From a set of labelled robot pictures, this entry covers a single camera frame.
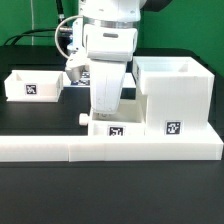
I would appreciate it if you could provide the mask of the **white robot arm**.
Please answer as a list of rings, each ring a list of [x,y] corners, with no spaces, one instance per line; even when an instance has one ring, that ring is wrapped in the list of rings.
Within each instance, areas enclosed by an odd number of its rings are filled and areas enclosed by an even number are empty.
[[[85,1],[82,42],[91,78],[91,107],[95,113],[117,111],[127,63],[137,46],[140,10],[159,12],[171,1]]]

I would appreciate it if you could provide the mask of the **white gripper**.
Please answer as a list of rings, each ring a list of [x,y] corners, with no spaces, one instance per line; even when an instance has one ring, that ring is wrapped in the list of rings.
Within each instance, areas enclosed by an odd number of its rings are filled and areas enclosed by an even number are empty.
[[[119,105],[127,63],[137,45],[136,28],[103,28],[86,24],[83,44],[89,60],[90,99],[95,113],[114,114]]]

